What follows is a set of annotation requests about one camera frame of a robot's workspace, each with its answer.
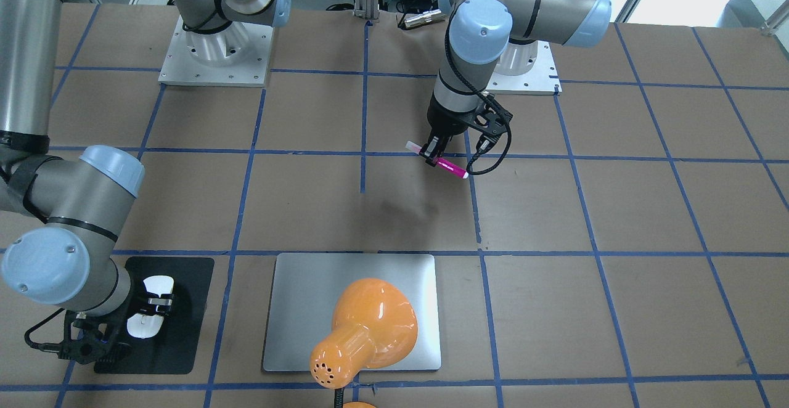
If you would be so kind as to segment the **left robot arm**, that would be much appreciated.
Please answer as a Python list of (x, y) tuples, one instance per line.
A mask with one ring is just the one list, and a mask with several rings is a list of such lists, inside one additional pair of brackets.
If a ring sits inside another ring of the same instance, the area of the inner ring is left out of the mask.
[(466, 166), (511, 137), (511, 113), (487, 91), (495, 67), (510, 44), (544, 41), (592, 47), (611, 20), (610, 0), (439, 0), (446, 12), (441, 67), (427, 110), (431, 133), (419, 150), (437, 166), (454, 136), (468, 128), (480, 138)]

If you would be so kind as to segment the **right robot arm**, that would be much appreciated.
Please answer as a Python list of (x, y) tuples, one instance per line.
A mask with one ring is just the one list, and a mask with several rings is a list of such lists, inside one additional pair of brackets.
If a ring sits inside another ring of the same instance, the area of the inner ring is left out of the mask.
[(2, 0), (2, 209), (43, 226), (17, 237), (2, 278), (29, 300), (64, 314), (63, 340), (31, 349), (81, 364), (114, 361), (129, 320), (169, 312), (172, 291), (155, 293), (111, 259), (145, 169), (107, 145), (77, 161), (49, 153), (57, 32), (64, 0)]

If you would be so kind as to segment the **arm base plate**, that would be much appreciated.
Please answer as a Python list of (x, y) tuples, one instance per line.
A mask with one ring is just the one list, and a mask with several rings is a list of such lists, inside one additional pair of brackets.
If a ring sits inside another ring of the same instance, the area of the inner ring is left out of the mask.
[(508, 43), (499, 58), (487, 90), (495, 94), (556, 94), (560, 78), (550, 44)]
[(158, 81), (183, 87), (263, 88), (268, 80), (274, 27), (234, 22), (213, 35), (176, 28)]

